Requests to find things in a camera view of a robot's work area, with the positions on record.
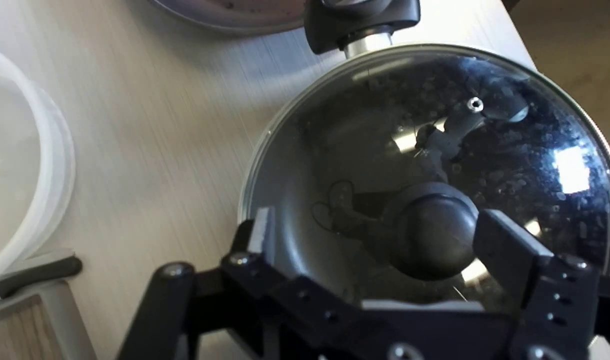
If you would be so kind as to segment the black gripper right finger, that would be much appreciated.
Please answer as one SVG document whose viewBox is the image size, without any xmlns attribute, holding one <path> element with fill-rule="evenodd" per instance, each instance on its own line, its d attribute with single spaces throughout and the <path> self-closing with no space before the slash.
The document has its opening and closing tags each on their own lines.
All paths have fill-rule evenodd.
<svg viewBox="0 0 610 360">
<path fill-rule="evenodd" d="M 527 228 L 496 209 L 478 215 L 475 255 L 495 281 L 483 293 L 485 308 L 504 316 L 516 316 L 524 308 L 535 289 L 538 264 L 555 256 Z"/>
</svg>

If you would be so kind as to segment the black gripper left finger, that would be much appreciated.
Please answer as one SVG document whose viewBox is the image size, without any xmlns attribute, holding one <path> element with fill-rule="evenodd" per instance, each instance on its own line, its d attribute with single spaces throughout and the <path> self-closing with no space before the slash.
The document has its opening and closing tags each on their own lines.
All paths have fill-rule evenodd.
<svg viewBox="0 0 610 360">
<path fill-rule="evenodd" d="M 290 314 L 293 277 L 277 267 L 274 211 L 260 209 L 241 222 L 231 252 L 222 261 L 226 285 L 238 310 L 248 314 Z"/>
</svg>

